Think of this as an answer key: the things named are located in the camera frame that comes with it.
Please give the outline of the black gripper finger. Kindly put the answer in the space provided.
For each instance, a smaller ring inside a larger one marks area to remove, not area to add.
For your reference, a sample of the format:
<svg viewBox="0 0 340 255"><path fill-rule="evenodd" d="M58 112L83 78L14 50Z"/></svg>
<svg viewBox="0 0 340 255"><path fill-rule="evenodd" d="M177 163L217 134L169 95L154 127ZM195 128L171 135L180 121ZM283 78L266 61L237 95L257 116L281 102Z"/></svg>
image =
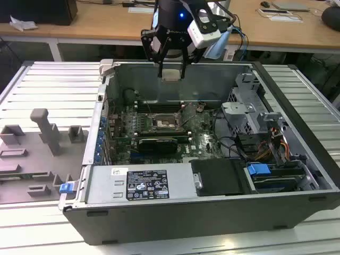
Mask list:
<svg viewBox="0 0 340 255"><path fill-rule="evenodd" d="M141 30L141 42L149 61L158 64L158 77L162 77L163 61L170 49L172 39L165 28Z"/></svg>
<svg viewBox="0 0 340 255"><path fill-rule="evenodd" d="M184 79L185 77L185 70L186 67L192 63L198 63L200 59L202 58L203 54L205 53L205 49L195 49L192 53L188 53L187 48L182 49L182 56L183 60L181 63L181 79Z"/></svg>

